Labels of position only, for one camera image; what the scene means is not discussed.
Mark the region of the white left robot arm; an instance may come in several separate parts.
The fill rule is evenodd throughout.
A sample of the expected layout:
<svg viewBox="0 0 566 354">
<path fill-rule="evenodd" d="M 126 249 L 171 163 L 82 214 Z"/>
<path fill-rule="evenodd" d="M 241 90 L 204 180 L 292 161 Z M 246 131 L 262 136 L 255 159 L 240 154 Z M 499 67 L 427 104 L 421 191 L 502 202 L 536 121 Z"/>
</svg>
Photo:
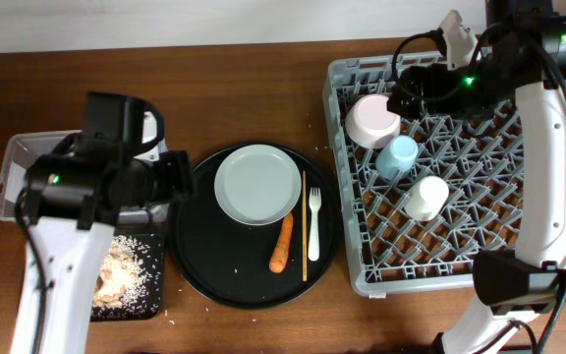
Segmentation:
<svg viewBox="0 0 566 354">
<path fill-rule="evenodd" d="M 152 103 L 91 91 L 82 130 L 28 168 L 14 207 L 26 265 L 11 352 L 85 351 L 96 278 L 120 212 L 196 192 L 185 151 L 140 158 L 164 138 Z"/>
</svg>

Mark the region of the white plastic fork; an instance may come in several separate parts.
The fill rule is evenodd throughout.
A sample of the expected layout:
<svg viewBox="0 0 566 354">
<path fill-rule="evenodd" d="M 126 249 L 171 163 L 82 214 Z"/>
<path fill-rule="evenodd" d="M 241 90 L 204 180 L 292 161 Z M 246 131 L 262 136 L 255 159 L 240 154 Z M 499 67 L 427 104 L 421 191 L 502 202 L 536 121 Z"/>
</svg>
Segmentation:
<svg viewBox="0 0 566 354">
<path fill-rule="evenodd" d="M 311 211 L 311 226 L 309 237 L 308 257 L 309 260 L 315 262 L 319 259 L 319 229 L 318 214 L 321 208 L 321 191 L 318 187 L 310 189 L 309 207 Z"/>
</svg>

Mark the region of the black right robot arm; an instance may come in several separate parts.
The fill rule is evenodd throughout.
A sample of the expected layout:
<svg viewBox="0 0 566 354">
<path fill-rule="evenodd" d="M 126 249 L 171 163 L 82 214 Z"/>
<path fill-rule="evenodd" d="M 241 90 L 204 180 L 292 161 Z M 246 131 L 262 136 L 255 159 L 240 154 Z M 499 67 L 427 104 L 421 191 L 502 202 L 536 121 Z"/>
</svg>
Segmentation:
<svg viewBox="0 0 566 354">
<path fill-rule="evenodd" d="M 467 29 L 456 11 L 426 33 L 444 64 L 391 73 L 389 111 L 485 118 L 512 100 L 523 134 L 520 231 L 510 251 L 474 260 L 476 295 L 461 319 L 434 340 L 436 353 L 495 353 L 540 315 L 530 337 L 543 351 L 566 303 L 566 16 L 549 1 L 489 1 L 486 28 Z"/>
</svg>

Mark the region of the white paper cup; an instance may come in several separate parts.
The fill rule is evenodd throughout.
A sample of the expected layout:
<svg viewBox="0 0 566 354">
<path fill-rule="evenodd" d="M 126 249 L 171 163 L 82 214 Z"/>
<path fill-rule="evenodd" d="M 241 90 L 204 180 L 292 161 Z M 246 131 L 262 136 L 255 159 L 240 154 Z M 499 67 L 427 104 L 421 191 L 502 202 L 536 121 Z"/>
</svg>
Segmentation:
<svg viewBox="0 0 566 354">
<path fill-rule="evenodd" d="M 447 183 L 436 176 L 426 176 L 408 191 L 404 211 L 414 220 L 430 221 L 441 211 L 449 197 Z"/>
</svg>

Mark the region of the pink bowl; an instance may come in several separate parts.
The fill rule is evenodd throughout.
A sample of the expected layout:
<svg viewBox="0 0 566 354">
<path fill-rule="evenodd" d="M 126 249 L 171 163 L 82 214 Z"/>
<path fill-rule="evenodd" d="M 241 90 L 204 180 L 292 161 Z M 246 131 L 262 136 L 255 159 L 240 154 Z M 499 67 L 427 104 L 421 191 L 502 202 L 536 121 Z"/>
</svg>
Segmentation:
<svg viewBox="0 0 566 354">
<path fill-rule="evenodd" d="M 354 143 L 368 149 L 384 148 L 400 134 L 401 117 L 388 110 L 388 101 L 380 94 L 356 101 L 345 119 L 346 132 Z"/>
</svg>

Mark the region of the light blue plastic cup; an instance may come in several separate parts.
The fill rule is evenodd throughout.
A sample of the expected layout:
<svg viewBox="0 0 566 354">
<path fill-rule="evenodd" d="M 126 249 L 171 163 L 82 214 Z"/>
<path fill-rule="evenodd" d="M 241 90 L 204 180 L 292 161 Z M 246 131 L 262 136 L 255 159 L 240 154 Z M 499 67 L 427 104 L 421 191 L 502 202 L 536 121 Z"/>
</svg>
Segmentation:
<svg viewBox="0 0 566 354">
<path fill-rule="evenodd" d="M 415 165 L 419 147 L 409 136 L 397 136 L 380 152 L 375 167 L 386 180 L 393 180 L 400 172 L 409 172 Z"/>
</svg>

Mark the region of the grey round plate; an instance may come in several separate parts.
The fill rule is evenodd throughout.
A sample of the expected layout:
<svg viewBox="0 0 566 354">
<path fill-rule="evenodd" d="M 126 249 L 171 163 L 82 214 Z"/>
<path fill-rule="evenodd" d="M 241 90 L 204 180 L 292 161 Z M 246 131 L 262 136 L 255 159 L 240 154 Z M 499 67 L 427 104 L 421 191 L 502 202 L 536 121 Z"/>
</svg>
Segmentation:
<svg viewBox="0 0 566 354">
<path fill-rule="evenodd" d="M 279 147 L 248 145 L 232 151 L 220 163 L 214 195 L 233 220 L 263 226 L 286 216 L 302 188 L 301 172 L 291 155 Z"/>
</svg>

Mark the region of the wooden chopstick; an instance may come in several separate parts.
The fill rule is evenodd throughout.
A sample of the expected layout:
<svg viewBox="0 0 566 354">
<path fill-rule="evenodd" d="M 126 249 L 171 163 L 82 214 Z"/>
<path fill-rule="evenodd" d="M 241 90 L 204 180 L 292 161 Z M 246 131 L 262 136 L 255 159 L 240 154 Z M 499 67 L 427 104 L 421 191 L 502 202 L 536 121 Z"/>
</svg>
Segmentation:
<svg viewBox="0 0 566 354">
<path fill-rule="evenodd" d="M 302 280 L 308 281 L 308 216 L 307 216 L 307 175 L 302 172 Z"/>
</svg>

